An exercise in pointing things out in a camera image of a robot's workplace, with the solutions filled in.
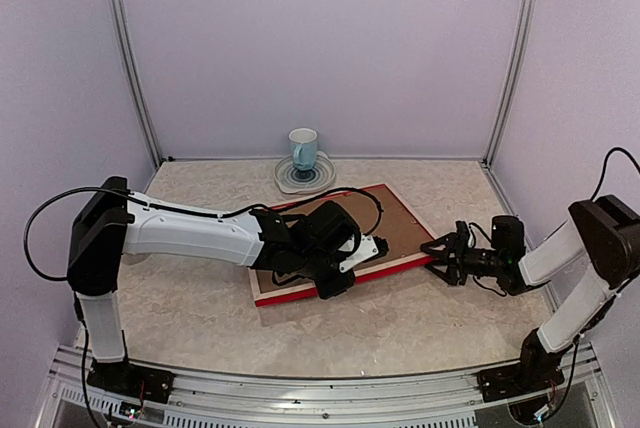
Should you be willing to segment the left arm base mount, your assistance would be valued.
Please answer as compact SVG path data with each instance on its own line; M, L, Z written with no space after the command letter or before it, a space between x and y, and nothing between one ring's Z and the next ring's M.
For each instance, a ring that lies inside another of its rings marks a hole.
M95 363L87 377L90 386L141 402L167 404L175 375L167 370L126 363Z

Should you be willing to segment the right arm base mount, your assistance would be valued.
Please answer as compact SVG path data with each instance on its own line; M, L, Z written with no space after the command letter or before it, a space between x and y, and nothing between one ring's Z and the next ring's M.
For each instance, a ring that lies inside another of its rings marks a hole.
M552 389L565 377L560 363L567 349L547 353L540 347L524 347L519 361L497 368L483 369L477 381L485 403Z

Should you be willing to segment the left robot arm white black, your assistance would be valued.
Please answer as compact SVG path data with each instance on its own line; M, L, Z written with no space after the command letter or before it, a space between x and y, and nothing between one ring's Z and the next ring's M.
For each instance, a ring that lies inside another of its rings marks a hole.
M354 267L370 244L337 203L305 215L256 204L232 212L166 204L111 177L72 225L67 281L75 293L94 369L121 393L140 382L128 361L116 291L123 255L168 254L220 260L312 281L318 295L336 296L355 282Z

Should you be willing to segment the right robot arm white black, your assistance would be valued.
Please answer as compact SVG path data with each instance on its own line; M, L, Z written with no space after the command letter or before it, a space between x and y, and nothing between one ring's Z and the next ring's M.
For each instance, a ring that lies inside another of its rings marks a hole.
M606 315L624 287L639 275L639 215L614 195L572 203L568 217L537 248L527 250L516 216L492 220L490 246L477 248L471 226L422 244L427 269L451 286L489 277L509 296L546 286L577 268L580 278L549 319L524 339L517 362L480 371L487 400L531 393L563 383L561 361L580 337Z

